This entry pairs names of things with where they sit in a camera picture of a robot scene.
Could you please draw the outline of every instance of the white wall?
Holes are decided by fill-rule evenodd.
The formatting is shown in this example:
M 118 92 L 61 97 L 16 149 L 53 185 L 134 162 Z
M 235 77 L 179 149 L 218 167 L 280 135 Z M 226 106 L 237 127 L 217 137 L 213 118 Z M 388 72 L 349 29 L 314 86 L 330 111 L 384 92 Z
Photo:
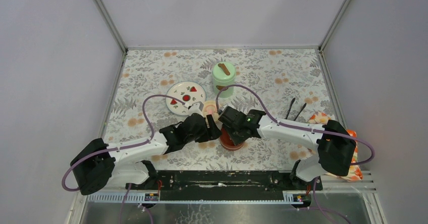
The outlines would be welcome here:
M 64 223 L 121 52 L 92 0 L 0 0 L 0 222 Z
M 103 0 L 136 46 L 319 45 L 343 0 Z
M 428 212 L 428 0 L 353 0 L 326 49 L 349 127 L 377 150 L 370 170 L 389 223 Z

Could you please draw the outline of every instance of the small cup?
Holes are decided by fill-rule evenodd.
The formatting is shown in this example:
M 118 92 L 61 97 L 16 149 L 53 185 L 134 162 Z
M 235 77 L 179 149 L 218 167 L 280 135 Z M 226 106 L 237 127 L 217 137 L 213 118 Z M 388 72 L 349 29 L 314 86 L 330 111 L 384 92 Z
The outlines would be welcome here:
M 235 146 L 232 142 L 232 139 L 230 139 L 229 133 L 223 127 L 222 127 L 222 135 L 220 136 L 219 140 L 222 146 L 229 151 L 236 151 L 241 149 L 244 146 L 243 142 Z
M 229 62 L 221 62 L 216 64 L 212 69 L 212 84 L 214 93 L 217 95 L 219 91 L 231 84 L 235 83 L 236 70 L 233 64 Z M 233 88 L 228 88 L 220 94 L 220 98 L 228 98 L 232 96 Z

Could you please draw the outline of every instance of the metal frame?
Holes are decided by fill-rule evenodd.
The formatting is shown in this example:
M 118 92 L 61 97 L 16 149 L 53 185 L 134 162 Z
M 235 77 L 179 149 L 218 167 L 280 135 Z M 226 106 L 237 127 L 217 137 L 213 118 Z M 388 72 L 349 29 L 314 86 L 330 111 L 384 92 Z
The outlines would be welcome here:
M 347 127 L 345 117 L 342 111 L 342 107 L 340 105 L 337 92 L 334 87 L 334 83 L 331 78 L 330 70 L 328 68 L 328 64 L 326 62 L 325 56 L 324 56 L 324 49 L 328 45 L 330 38 L 332 37 L 336 27 L 338 26 L 341 18 L 343 17 L 346 9 L 349 6 L 349 3 L 351 0 L 344 0 L 337 15 L 335 16 L 330 28 L 327 31 L 327 34 L 325 35 L 324 39 L 322 40 L 320 45 L 313 45 L 313 46 L 188 46 L 188 47 L 131 47 L 127 48 L 124 41 L 122 40 L 117 28 L 115 27 L 107 9 L 105 8 L 102 0 L 93 0 L 97 8 L 99 9 L 99 12 L 101 13 L 106 25 L 110 29 L 110 32 L 112 33 L 112 36 L 115 38 L 119 48 L 123 52 L 122 62 L 120 64 L 120 67 L 118 69 L 118 72 L 116 74 L 115 82 L 113 90 L 110 94 L 109 98 L 109 104 L 107 106 L 107 109 L 104 114 L 102 126 L 99 132 L 99 137 L 104 136 L 105 133 L 105 127 L 107 124 L 107 121 L 110 117 L 111 109 L 114 104 L 114 98 L 116 96 L 117 87 L 119 85 L 120 76 L 122 74 L 123 66 L 126 59 L 126 53 L 129 49 L 139 49 L 139 50 L 159 50 L 159 49 L 228 49 L 228 48 L 240 48 L 240 49 L 315 49 L 318 61 L 324 76 L 324 80 L 326 83 L 326 87 L 329 93 L 329 96 L 332 100 L 332 104 L 334 106 L 335 115 L 337 117 L 337 120 L 339 120 L 345 127 Z M 361 182 L 354 182 L 350 183 L 347 181 L 341 181 L 334 177 L 329 176 L 322 176 L 323 186 L 324 190 L 320 191 L 320 193 L 361 193 L 361 195 L 364 198 L 364 202 L 366 204 L 366 209 L 369 213 L 370 221 L 372 223 L 384 223 L 387 224 L 385 219 L 385 214 L 382 210 L 382 207 L 379 202 L 379 197 L 375 188 L 375 184 L 373 182 L 373 179 L 371 177 L 371 173 L 369 171 L 362 171 L 364 176 L 364 181 Z M 65 220 L 65 224 L 79 224 L 81 221 L 81 218 L 84 213 L 84 209 L 86 207 L 86 203 L 90 201 L 87 196 L 82 196 L 79 192 L 75 194 L 74 200 L 71 204 L 70 210 L 68 212 L 67 218 Z
M 342 19 L 343 14 L 345 13 L 346 9 L 348 8 L 350 2 L 351 2 L 351 0 L 344 0 L 342 5 L 340 6 L 340 9 L 337 12 L 336 17 L 334 18 L 329 30 L 327 31 L 326 36 L 324 37 L 321 44 L 319 45 L 319 50 L 321 52 L 324 51 L 327 44 L 329 43 L 330 38 L 332 37 L 332 34 L 334 33 L 337 25 L 339 24 L 340 20 Z
M 126 59 L 126 52 L 122 54 L 122 61 L 120 63 L 119 69 L 116 73 L 115 82 L 113 84 L 112 92 L 110 93 L 109 97 L 109 104 L 107 105 L 107 108 L 105 109 L 104 118 L 102 120 L 102 126 L 99 130 L 99 137 L 103 137 L 105 133 L 105 127 L 107 126 L 107 121 L 109 121 L 110 114 L 112 113 L 112 107 L 115 101 L 116 93 L 118 92 L 118 86 L 120 82 L 120 78 L 122 76 L 123 72 L 123 66 L 125 65 L 125 59 Z
M 93 1 L 96 7 L 98 8 L 102 18 L 104 19 L 105 23 L 107 24 L 107 27 L 112 33 L 112 36 L 115 39 L 116 43 L 118 44 L 119 48 L 122 50 L 123 53 L 125 53 L 127 51 L 126 44 L 124 43 L 122 37 L 120 36 L 115 24 L 113 23 L 113 20 L 110 17 L 110 14 L 108 13 L 107 9 L 105 8 L 104 3 L 102 2 L 102 0 L 93 0 Z
M 125 200 L 125 203 L 134 203 L 134 204 L 153 204 L 153 201 L 146 201 L 144 200 L 146 193 L 153 193 L 155 191 L 130 191 L 128 194 L 128 198 Z M 283 192 L 284 200 L 255 200 L 255 201 L 245 201 L 245 200 L 238 200 L 238 201 L 222 201 L 222 200 L 196 200 L 196 201 L 181 201 L 181 200 L 174 200 L 174 201 L 165 201 L 165 200 L 159 200 L 156 201 L 156 204 L 205 204 L 205 205 L 211 205 L 211 204 L 270 204 L 270 205 L 283 205 L 283 204 L 302 204 L 301 202 L 294 202 L 293 201 L 293 194 Z M 122 192 L 96 192 L 90 196 L 88 196 L 87 201 L 88 202 L 95 202 L 95 203 L 122 203 L 124 198 L 124 195 Z
M 130 47 L 128 50 L 189 50 L 189 49 L 319 49 L 319 45 L 309 46 L 280 46 L 280 45 L 257 45 L 257 46 L 138 46 Z

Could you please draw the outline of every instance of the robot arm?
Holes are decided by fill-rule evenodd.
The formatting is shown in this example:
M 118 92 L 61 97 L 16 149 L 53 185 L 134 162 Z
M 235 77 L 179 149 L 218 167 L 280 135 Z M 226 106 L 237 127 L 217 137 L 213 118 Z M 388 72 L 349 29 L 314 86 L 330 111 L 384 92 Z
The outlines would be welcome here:
M 283 127 L 279 123 L 273 122 L 264 111 L 254 109 L 246 115 L 227 107 L 220 114 L 219 120 L 223 123 L 223 128 L 228 132 L 235 145 L 250 137 L 256 137 L 280 139 L 310 149 L 314 153 L 313 156 L 298 160 L 295 163 L 291 172 L 291 177 L 294 178 L 293 182 L 301 182 L 301 185 L 306 185 L 305 182 L 310 182 L 315 177 L 327 172 L 338 176 L 348 175 L 356 146 L 355 141 L 328 134 Z M 342 125 L 333 120 L 329 120 L 326 125 L 305 124 L 285 119 L 277 119 L 277 121 L 291 126 L 347 134 Z
M 90 142 L 70 165 L 99 150 L 119 150 L 91 157 L 73 169 L 81 194 L 92 194 L 104 187 L 120 188 L 125 183 L 149 188 L 156 182 L 157 173 L 150 161 L 141 161 L 143 158 L 181 150 L 192 141 L 206 142 L 221 136 L 211 115 L 207 116 L 207 125 L 203 116 L 191 114 L 183 122 L 160 129 L 149 143 L 139 147 L 130 146 L 144 142 L 147 138 L 110 144 L 98 138 Z
M 157 172 L 150 161 L 141 159 L 181 150 L 192 141 L 206 142 L 221 136 L 222 132 L 217 128 L 212 116 L 207 115 L 207 125 L 200 111 L 201 105 L 194 104 L 189 109 L 191 115 L 185 121 L 160 129 L 149 143 L 139 147 L 130 146 L 147 138 L 110 144 L 105 144 L 101 138 L 93 140 L 70 165 L 99 150 L 115 148 L 119 150 L 96 155 L 74 168 L 73 174 L 82 195 L 92 194 L 104 187 L 120 188 L 125 183 L 150 188 L 156 182 Z M 315 155 L 298 160 L 293 167 L 290 178 L 294 185 L 306 186 L 307 182 L 327 172 L 338 176 L 348 174 L 356 145 L 352 140 L 286 128 L 271 121 L 265 112 L 254 109 L 244 114 L 228 106 L 221 112 L 219 121 L 223 123 L 223 128 L 235 145 L 256 137 L 280 139 L 311 149 Z M 281 119 L 278 121 L 292 126 L 347 134 L 338 122 L 332 120 L 326 125 L 303 124 Z

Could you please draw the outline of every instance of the floral pattern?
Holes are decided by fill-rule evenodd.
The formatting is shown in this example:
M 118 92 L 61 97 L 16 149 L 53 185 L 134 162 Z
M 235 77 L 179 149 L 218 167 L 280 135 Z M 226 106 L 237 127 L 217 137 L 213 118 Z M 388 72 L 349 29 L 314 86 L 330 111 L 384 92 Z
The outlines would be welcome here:
M 236 83 L 253 89 L 274 116 L 284 118 L 290 101 L 296 98 L 289 119 L 307 122 L 316 111 L 329 114 L 333 106 L 314 49 L 217 49 L 217 50 L 130 50 L 125 61 L 113 109 L 104 136 L 105 142 L 123 142 L 149 135 L 141 105 L 152 94 L 165 94 L 181 81 L 194 81 L 213 100 L 211 70 L 218 62 L 231 62 Z M 247 112 L 261 109 L 260 103 L 242 88 L 234 89 L 230 103 Z M 182 121 L 170 112 L 165 99 L 153 98 L 146 105 L 155 130 Z M 238 151 L 225 150 L 218 140 L 189 143 L 181 151 L 152 156 L 157 170 L 290 170 L 298 159 L 310 156 L 300 145 L 276 139 L 248 139 Z

